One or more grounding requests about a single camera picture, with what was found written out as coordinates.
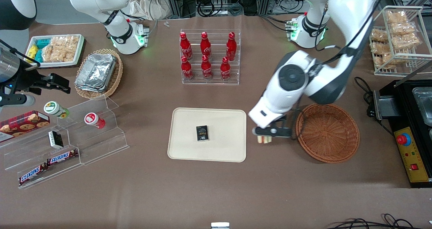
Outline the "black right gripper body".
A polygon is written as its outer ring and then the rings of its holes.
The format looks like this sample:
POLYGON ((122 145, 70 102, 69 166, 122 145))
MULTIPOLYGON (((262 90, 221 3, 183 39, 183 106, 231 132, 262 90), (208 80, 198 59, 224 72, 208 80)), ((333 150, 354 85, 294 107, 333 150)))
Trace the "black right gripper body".
POLYGON ((44 79, 46 76, 39 74, 36 65, 18 62, 14 63, 13 68, 14 93, 24 91, 40 95, 39 91, 33 91, 33 89, 53 89, 53 86, 44 79))

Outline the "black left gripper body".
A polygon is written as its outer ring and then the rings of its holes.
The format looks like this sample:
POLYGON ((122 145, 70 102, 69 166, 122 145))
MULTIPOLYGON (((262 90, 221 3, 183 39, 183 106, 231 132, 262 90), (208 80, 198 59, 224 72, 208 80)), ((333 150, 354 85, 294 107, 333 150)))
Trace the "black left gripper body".
POLYGON ((288 121, 287 115, 283 115, 283 116, 279 117, 278 119, 272 121, 270 123, 270 127, 271 128, 288 128, 287 127, 287 121, 288 121))

